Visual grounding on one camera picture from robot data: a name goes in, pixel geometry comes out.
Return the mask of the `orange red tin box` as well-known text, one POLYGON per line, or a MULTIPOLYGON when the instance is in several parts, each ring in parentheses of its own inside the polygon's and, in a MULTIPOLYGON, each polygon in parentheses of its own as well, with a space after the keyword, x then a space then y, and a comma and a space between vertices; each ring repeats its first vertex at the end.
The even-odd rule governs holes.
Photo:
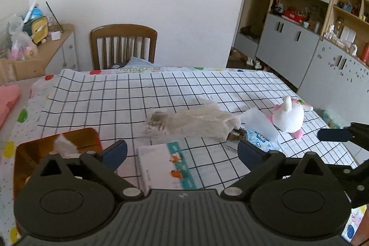
MULTIPOLYGON (((93 128, 63 132, 63 135, 77 147, 79 153, 87 151, 101 152, 103 150, 99 134, 93 128)), ((40 161, 53 151, 54 141, 58 136, 59 134, 55 134, 18 145, 14 160, 14 199, 22 191, 26 185, 26 179, 33 174, 40 161)))

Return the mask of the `grey wooden wall cabinet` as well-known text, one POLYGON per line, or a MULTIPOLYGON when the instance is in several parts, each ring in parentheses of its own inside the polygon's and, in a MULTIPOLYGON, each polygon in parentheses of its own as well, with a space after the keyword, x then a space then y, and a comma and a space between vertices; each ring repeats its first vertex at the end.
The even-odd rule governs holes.
POLYGON ((367 0, 243 0, 234 47, 295 87, 316 110, 368 120, 367 0), (297 23, 283 16, 295 7, 297 23))

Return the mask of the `white pink plush toy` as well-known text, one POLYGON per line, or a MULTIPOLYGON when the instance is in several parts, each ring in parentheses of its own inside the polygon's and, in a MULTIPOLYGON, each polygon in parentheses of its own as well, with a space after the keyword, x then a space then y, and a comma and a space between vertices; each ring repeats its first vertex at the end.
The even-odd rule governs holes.
POLYGON ((268 117, 272 125, 282 132, 289 133, 294 139, 303 137, 302 125, 305 112, 310 112, 313 107, 301 99, 287 95, 283 97, 281 104, 275 105, 273 112, 268 117))

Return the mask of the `brown wooden chair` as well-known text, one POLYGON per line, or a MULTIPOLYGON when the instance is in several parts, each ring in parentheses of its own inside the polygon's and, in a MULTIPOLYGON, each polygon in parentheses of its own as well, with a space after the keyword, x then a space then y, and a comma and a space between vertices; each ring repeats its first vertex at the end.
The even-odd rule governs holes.
POLYGON ((158 32, 138 24, 109 24, 89 33, 93 69, 128 62, 137 57, 155 61, 158 32))

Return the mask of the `pink folded cloth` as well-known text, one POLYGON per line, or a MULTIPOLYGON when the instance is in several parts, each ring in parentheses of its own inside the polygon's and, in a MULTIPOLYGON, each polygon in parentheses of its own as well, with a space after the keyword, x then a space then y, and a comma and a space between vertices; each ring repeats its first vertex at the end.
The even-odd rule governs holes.
POLYGON ((17 84, 1 86, 0 88, 0 127, 2 127, 8 114, 17 103, 21 89, 17 84))

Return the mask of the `clear plastic bag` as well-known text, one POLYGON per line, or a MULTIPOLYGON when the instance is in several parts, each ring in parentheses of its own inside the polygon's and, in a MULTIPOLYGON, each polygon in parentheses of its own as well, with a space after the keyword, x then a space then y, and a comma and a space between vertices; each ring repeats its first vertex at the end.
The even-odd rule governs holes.
POLYGON ((225 141, 233 129, 241 128, 241 114, 221 110, 218 103, 209 99, 202 99, 200 104, 191 106, 189 109, 164 110, 168 112, 167 134, 149 136, 143 130, 145 136, 166 142, 188 137, 215 138, 225 141))

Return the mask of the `teal white picture book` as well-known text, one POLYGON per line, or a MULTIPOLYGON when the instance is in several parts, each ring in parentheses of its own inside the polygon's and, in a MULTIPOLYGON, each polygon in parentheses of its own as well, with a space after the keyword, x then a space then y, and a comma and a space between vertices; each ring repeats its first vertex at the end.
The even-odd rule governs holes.
POLYGON ((177 142, 140 146, 138 148, 138 162, 146 193, 151 189, 197 189, 177 142))

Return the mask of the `brown fuzzy scrunchie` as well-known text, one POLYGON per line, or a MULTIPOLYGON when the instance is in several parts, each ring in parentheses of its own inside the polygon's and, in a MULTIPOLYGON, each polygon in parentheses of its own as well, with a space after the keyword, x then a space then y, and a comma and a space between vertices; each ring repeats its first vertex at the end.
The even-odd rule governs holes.
POLYGON ((233 129, 227 137, 227 140, 240 141, 247 137, 247 131, 244 129, 233 129))

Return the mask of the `cardboard box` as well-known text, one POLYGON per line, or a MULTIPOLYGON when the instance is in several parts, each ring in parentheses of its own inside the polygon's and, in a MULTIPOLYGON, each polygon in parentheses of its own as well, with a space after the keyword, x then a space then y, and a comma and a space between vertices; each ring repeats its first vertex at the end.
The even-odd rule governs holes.
POLYGON ((1 59, 1 85, 45 75, 45 67, 40 60, 13 61, 5 58, 1 59))

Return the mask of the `grid pattern tablecloth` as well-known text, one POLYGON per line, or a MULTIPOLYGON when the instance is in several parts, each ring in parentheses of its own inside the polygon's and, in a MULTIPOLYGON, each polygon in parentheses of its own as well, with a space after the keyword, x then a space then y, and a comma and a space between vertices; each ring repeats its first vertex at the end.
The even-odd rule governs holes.
POLYGON ((241 141, 145 136, 155 109, 190 108, 209 99, 221 110, 265 115, 295 94, 277 76, 262 71, 123 73, 63 70, 40 78, 26 92, 27 103, 1 159, 1 237, 5 245, 346 245, 342 237, 351 200, 328 164, 358 167, 342 142, 317 138, 329 129, 315 112, 305 114, 303 133, 292 141, 279 132, 286 156, 283 178, 257 188, 250 198, 228 200, 221 192, 250 170, 238 158, 241 141), (50 152, 26 179, 16 199, 16 149, 24 142, 93 128, 104 149, 118 140, 128 146, 115 171, 142 190, 139 200, 122 200, 88 179, 78 158, 50 152), (140 146, 177 142, 196 190, 144 191, 140 146))

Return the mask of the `pink items plastic bag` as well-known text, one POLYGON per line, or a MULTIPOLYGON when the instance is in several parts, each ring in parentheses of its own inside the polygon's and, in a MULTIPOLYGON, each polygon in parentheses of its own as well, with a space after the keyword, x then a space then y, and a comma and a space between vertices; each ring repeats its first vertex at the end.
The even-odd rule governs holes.
POLYGON ((13 61, 24 61, 38 54, 38 46, 26 32, 15 33, 11 36, 11 49, 7 58, 13 61))

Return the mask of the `yellow teal tissue holder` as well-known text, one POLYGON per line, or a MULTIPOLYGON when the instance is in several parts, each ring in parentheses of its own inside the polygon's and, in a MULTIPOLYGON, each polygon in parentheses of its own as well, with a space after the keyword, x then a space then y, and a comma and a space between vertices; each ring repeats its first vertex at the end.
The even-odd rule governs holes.
POLYGON ((33 43, 41 43, 41 41, 48 36, 48 18, 42 16, 28 21, 24 24, 23 31, 29 35, 33 43))

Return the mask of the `red box on shelf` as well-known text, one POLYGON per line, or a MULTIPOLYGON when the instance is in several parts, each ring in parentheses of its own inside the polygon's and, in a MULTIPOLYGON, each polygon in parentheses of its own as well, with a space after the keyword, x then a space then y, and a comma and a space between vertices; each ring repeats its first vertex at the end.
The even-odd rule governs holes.
POLYGON ((306 16, 298 12, 295 7, 288 7, 285 9, 283 16, 297 23, 304 23, 306 20, 306 16))

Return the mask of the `blue cushion on chair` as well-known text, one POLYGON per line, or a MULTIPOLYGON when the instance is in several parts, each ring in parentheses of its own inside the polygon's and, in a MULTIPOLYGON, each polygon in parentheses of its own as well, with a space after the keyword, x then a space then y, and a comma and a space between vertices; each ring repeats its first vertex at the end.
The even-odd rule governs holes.
POLYGON ((138 57, 131 57, 129 61, 114 63, 111 69, 119 68, 140 68, 140 67, 155 67, 156 65, 138 57))

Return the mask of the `white wooden side cabinet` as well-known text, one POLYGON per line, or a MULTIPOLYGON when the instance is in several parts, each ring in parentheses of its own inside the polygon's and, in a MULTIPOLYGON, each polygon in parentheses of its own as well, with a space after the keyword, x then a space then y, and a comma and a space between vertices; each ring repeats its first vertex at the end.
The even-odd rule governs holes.
POLYGON ((59 74, 63 69, 79 71, 74 41, 74 26, 64 24, 63 28, 64 32, 60 40, 47 39, 45 44, 38 47, 38 54, 32 58, 42 61, 45 67, 45 76, 59 74))

